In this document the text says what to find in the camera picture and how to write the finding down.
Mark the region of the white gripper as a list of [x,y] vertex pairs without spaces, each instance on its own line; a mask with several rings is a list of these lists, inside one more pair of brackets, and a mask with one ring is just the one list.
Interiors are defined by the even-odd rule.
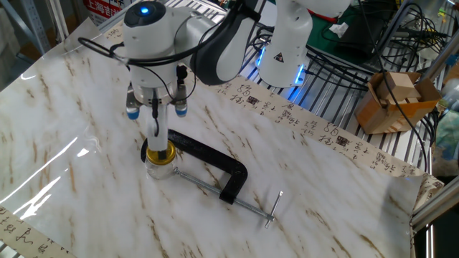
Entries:
[[152,151],[158,151],[158,159],[160,161],[166,160],[168,142],[167,106],[159,105],[157,118],[153,117],[151,107],[147,107],[146,111],[148,148]]

